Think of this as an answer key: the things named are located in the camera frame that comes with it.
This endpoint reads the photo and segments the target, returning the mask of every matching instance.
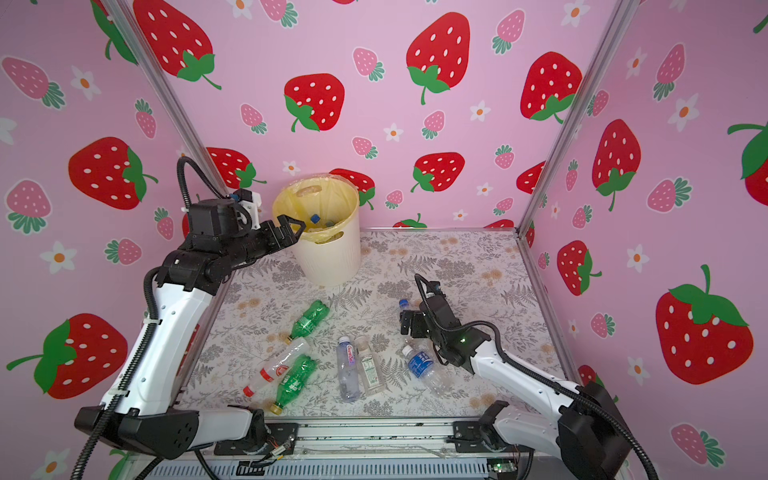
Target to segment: white flower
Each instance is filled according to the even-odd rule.
[[[478,197],[480,195],[488,196],[488,194],[491,193],[491,190],[493,190],[493,187],[488,186],[488,182],[485,182],[483,185],[478,186]]]
[[[288,172],[291,177],[296,176],[296,172],[300,172],[301,169],[296,166],[296,162],[283,162],[283,171]]]
[[[480,100],[480,103],[470,107],[469,111],[472,112],[472,116],[469,118],[470,121],[475,119],[485,121],[485,114],[491,111],[491,109],[485,106],[485,100]]]
[[[82,90],[83,95],[85,95],[88,100],[93,100],[95,94],[101,93],[99,87],[94,83],[94,75],[91,72],[86,71],[83,73],[80,71],[80,68],[72,65],[72,73],[74,74],[74,78],[72,78],[70,84],[73,87]]]
[[[637,48],[637,51],[634,53],[634,57],[627,60],[627,78],[632,76],[637,77],[640,74],[640,66],[643,64],[647,56],[647,53],[643,53],[639,47]]]
[[[678,12],[682,12],[683,8],[685,8],[685,2],[688,0],[672,0],[672,3],[670,3],[670,8],[677,7]]]
[[[643,368],[643,359],[633,359],[628,356],[627,360],[629,361],[629,370],[627,370],[627,373],[637,380],[638,385],[643,385],[643,379],[650,376],[650,373]]]
[[[643,271],[643,263],[647,263],[650,258],[647,255],[643,255],[643,246],[638,245],[636,249],[632,250],[627,248],[627,255],[629,260],[627,261],[627,268],[634,267],[638,273]]]
[[[8,145],[13,145],[11,130],[14,128],[16,128],[16,122],[10,118],[0,118],[0,141],[3,141]]]
[[[568,332],[571,332],[571,335],[576,338],[576,335],[578,334],[578,327],[576,326],[576,320],[571,320],[568,322]]]
[[[685,124],[688,123],[689,120],[693,120],[699,116],[698,109],[694,108],[698,99],[699,94],[694,94],[687,101],[683,100],[682,98],[678,98],[674,105],[675,112],[672,114],[670,119],[667,120],[667,123],[677,124],[677,131],[683,131]]]
[[[397,128],[397,125],[392,124],[391,127],[385,128],[384,133],[386,134],[386,140],[394,140],[394,141],[400,141],[400,135],[402,135],[402,130]]]
[[[576,0],[573,3],[566,3],[563,7],[565,10],[565,16],[560,25],[573,25],[578,27],[579,19],[582,15],[589,12],[589,5],[584,5],[584,0]]]
[[[45,454],[45,463],[42,467],[35,470],[35,473],[30,475],[29,478],[40,478],[41,480],[51,480],[56,475],[66,472],[67,464],[64,460],[69,455],[69,449],[64,450],[61,453],[48,452]]]
[[[53,244],[53,251],[41,253],[40,258],[51,263],[51,274],[53,274],[62,268],[64,270],[74,270],[72,259],[77,252],[78,251],[74,249],[65,250],[64,246],[61,245],[61,242],[57,240],[56,243]]]
[[[239,18],[241,15],[247,19],[251,19],[250,6],[253,5],[253,0],[227,0],[227,3],[232,5],[232,16]]]

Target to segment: bottle with red label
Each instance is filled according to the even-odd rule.
[[[310,353],[311,350],[312,347],[303,337],[293,339],[282,352],[264,360],[259,365],[259,372],[248,382],[243,393],[250,398],[258,389],[275,382],[275,380],[280,383],[283,375],[293,365],[296,358],[303,353]]]
[[[360,398],[360,385],[357,381],[357,358],[355,347],[348,336],[339,338],[336,347],[336,359],[339,364],[339,390],[341,401],[351,403]]]

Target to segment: trash can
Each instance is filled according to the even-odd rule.
[[[301,220],[306,230],[291,250],[306,278],[335,286],[360,268],[360,219],[357,187],[338,175],[318,175],[292,182],[272,206],[278,215]]]

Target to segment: strawberry wallpaper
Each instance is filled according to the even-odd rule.
[[[765,476],[766,13],[641,2],[528,235],[581,380],[665,479]]]
[[[0,16],[4,478],[68,478],[75,415],[122,367],[144,274],[183,239],[182,141],[101,2],[66,4]],[[86,478],[124,458],[100,444]]]
[[[613,7],[133,2],[227,184],[343,171],[364,227],[519,223]]]

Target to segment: table surface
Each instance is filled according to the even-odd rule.
[[[292,417],[478,416],[497,399],[533,409],[507,390],[463,369],[447,369],[454,385],[438,397],[407,369],[399,350],[398,301],[420,300],[413,280],[421,273],[438,280],[463,323],[483,319],[502,332],[510,353],[562,377],[557,353],[511,232],[384,230],[361,233],[362,266],[341,286],[311,284],[289,251],[265,257],[233,278],[227,297],[194,367],[180,407],[215,409],[226,405],[268,408],[276,385],[251,399],[242,392],[258,365],[285,347],[293,323],[315,299],[331,314],[310,336],[317,360],[304,391],[284,410]],[[336,345],[341,335],[367,335],[379,356],[387,389],[354,403],[339,399]],[[431,343],[420,340],[429,346]]]

